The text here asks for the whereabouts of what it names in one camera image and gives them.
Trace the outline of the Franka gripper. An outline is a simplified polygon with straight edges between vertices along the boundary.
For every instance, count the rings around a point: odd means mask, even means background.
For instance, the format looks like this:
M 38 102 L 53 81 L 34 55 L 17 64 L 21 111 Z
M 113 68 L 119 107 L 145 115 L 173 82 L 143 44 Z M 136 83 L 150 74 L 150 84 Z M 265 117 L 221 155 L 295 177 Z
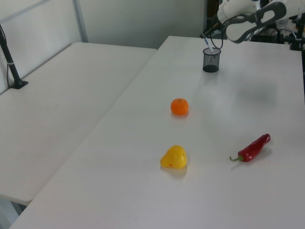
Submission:
M 217 12 L 217 18 L 220 23 L 224 23 L 228 19 L 233 17 L 233 10 L 231 0 L 220 0 L 219 8 Z M 215 23 L 210 28 L 203 31 L 200 36 L 202 39 L 206 39 L 208 36 L 212 35 L 215 30 L 218 30 L 220 27 L 219 23 Z

